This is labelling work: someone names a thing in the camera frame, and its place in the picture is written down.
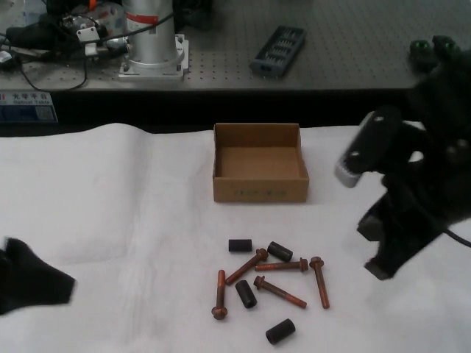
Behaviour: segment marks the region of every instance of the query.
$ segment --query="silver cylinder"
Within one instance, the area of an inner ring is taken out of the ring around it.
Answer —
[[[173,12],[172,0],[123,0],[126,13],[127,32],[152,24]],[[164,24],[129,37],[130,64],[141,68],[159,68],[174,65],[179,61],[175,44],[173,18]]]

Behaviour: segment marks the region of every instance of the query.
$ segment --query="rusty bolt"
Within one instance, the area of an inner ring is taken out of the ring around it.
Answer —
[[[295,296],[292,296],[290,293],[285,292],[283,289],[279,289],[278,287],[275,287],[273,284],[266,282],[265,276],[262,276],[262,277],[257,276],[255,278],[255,281],[253,282],[253,285],[257,287],[258,290],[260,290],[261,288],[266,289],[268,292],[273,293],[287,300],[288,302],[294,305],[297,305],[298,307],[301,307],[302,309],[305,309],[306,306],[308,305],[303,300]]]
[[[272,270],[289,270],[289,269],[299,269],[301,272],[306,271],[309,268],[308,261],[306,259],[300,258],[299,261],[292,263],[264,263],[261,265],[256,265],[256,271],[272,271]]]
[[[329,298],[327,297],[327,290],[325,289],[324,275],[322,274],[321,267],[324,265],[324,261],[318,256],[311,259],[309,266],[314,269],[316,274],[317,287],[319,287],[319,294],[321,296],[321,303],[324,309],[330,307]]]
[[[226,282],[224,281],[226,273],[224,270],[218,272],[218,294],[216,299],[216,306],[211,310],[216,320],[222,320],[227,315],[227,309],[224,307],[224,292],[226,289]]]
[[[241,278],[248,270],[250,270],[253,266],[257,265],[260,261],[266,261],[268,257],[268,252],[264,249],[257,249],[257,254],[247,261],[242,267],[240,267],[236,272],[231,274],[226,279],[226,285],[233,284],[237,279]]]

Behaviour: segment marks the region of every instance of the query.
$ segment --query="bolt head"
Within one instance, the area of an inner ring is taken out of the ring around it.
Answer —
[[[268,251],[265,250],[264,248],[257,249],[257,255],[262,261],[266,261],[268,257]]]
[[[211,310],[211,314],[213,314],[216,320],[222,320],[227,315],[227,309],[225,307],[214,307]]]
[[[309,269],[308,261],[302,257],[300,258],[300,269],[301,272],[307,271]]]
[[[320,267],[324,265],[324,261],[319,256],[311,258],[311,262],[309,263],[309,266],[312,268],[315,268],[316,265]]]
[[[256,276],[255,281],[253,281],[253,285],[257,287],[257,289],[262,288],[262,282],[265,280],[265,276]]]

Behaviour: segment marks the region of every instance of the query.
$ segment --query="metal base plate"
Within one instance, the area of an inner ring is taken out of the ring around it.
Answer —
[[[120,79],[158,79],[158,80],[183,80],[185,73],[190,69],[190,43],[185,35],[175,35],[175,44],[180,54],[181,61],[177,65],[166,68],[151,68],[139,70],[138,66],[130,65],[127,61],[121,64],[119,70]]]

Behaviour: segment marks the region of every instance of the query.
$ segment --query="black cylinder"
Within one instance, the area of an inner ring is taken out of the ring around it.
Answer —
[[[241,297],[241,301],[247,309],[250,309],[257,304],[257,299],[255,298],[249,283],[247,283],[245,279],[237,282],[235,289],[237,290],[238,296]]]
[[[272,254],[273,256],[284,261],[285,263],[291,261],[291,258],[293,257],[293,252],[291,250],[288,250],[287,248],[281,246],[278,243],[275,243],[274,241],[270,243],[267,251],[269,254]]]
[[[277,326],[265,332],[265,335],[271,344],[277,344],[287,338],[291,333],[294,333],[294,331],[296,331],[296,327],[294,327],[293,321],[287,318],[285,321],[280,322]]]
[[[251,252],[252,239],[229,239],[230,252]]]

